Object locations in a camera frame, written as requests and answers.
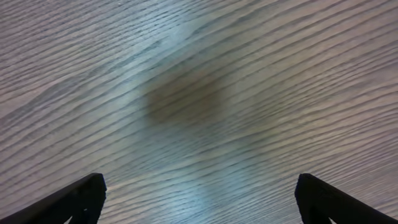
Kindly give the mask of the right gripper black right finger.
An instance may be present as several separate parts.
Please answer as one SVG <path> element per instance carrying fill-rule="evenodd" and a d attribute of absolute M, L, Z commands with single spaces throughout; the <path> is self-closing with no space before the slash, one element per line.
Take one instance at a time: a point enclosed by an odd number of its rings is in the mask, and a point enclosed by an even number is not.
<path fill-rule="evenodd" d="M 304 224 L 397 224 L 396 219 L 308 173 L 299 175 L 295 199 Z"/>

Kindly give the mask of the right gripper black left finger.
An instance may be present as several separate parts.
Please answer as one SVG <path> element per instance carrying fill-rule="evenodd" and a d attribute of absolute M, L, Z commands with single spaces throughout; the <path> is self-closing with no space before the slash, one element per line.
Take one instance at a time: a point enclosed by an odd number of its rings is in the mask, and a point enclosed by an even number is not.
<path fill-rule="evenodd" d="M 3 224 L 97 224 L 106 200 L 102 174 L 92 173 L 1 219 Z"/>

